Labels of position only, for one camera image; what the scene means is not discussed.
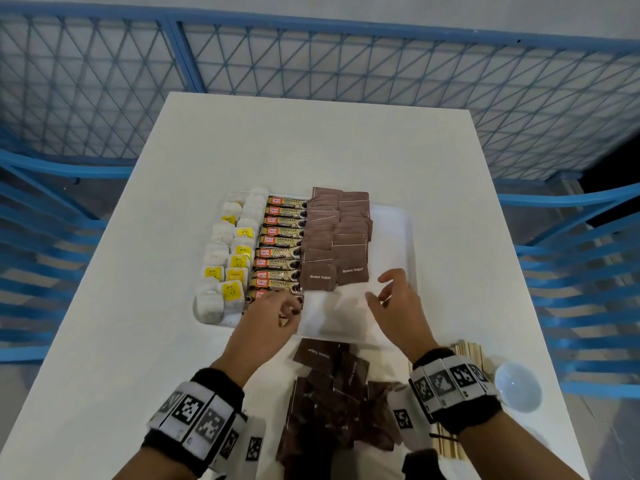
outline white bowl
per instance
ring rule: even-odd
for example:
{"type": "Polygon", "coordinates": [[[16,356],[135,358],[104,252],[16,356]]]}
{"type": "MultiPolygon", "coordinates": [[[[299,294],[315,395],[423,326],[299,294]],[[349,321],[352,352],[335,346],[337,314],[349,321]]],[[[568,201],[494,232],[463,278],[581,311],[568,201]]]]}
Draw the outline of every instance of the white bowl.
{"type": "Polygon", "coordinates": [[[542,403],[542,387],[532,371],[515,362],[505,362],[495,371],[495,387],[502,402],[522,413],[530,413],[542,403]]]}

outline gray wall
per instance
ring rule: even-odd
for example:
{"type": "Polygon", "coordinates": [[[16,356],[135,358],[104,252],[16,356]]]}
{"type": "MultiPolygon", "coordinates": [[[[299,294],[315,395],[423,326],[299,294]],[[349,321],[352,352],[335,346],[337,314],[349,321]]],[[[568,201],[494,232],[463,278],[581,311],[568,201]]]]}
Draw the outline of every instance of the gray wall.
{"type": "MultiPolygon", "coordinates": [[[[104,0],[31,0],[100,3],[104,0]]],[[[109,0],[363,22],[640,38],[640,0],[109,0]]]]}

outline chair backrest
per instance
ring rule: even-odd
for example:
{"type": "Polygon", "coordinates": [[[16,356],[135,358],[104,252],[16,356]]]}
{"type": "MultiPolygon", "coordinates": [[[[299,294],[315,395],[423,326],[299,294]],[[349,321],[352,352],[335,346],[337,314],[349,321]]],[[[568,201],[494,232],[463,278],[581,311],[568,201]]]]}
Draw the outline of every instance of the chair backrest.
{"type": "Polygon", "coordinates": [[[503,205],[576,208],[515,247],[565,392],[640,398],[640,212],[588,224],[638,196],[640,184],[571,196],[498,195],[503,205]]]}
{"type": "Polygon", "coordinates": [[[0,363],[40,362],[107,225],[41,175],[126,179],[133,168],[67,165],[5,150],[0,167],[0,363]]]}

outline white tray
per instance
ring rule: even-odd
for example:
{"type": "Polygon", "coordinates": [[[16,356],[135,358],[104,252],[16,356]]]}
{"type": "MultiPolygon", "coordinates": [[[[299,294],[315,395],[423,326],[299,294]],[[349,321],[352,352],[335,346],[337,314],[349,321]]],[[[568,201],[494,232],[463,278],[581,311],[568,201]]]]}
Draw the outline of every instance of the white tray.
{"type": "MultiPolygon", "coordinates": [[[[297,334],[300,337],[360,346],[394,347],[369,311],[364,293],[379,293],[385,285],[378,282],[378,277],[392,268],[404,269],[409,282],[415,287],[412,223],[403,209],[384,205],[372,205],[371,218],[369,282],[340,286],[331,292],[305,291],[305,306],[297,334]]],[[[192,310],[195,315],[195,300],[192,310]]],[[[213,326],[235,327],[240,317],[239,314],[225,315],[219,324],[213,326]]]]}

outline white table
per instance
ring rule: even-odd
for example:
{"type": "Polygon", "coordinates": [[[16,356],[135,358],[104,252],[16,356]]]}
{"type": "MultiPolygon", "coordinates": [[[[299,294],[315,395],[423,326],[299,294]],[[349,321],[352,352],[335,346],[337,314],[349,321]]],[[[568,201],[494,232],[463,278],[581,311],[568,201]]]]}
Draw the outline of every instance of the white table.
{"type": "MultiPolygon", "coordinates": [[[[174,93],[2,451],[3,480],[110,479],[164,398],[220,354],[231,330],[191,316],[196,270],[223,196],[254,185],[366,190],[409,212],[436,338],[530,367],[543,403],[510,413],[588,478],[468,112],[174,93]]],[[[268,422],[261,479],[281,472],[274,456],[301,370],[289,359],[296,345],[245,388],[245,408],[268,422]]],[[[370,379],[406,380],[398,351],[362,354],[370,379]]],[[[364,477],[400,477],[403,453],[364,448],[364,477]]],[[[449,480],[476,477],[468,463],[442,463],[449,480]]]]}

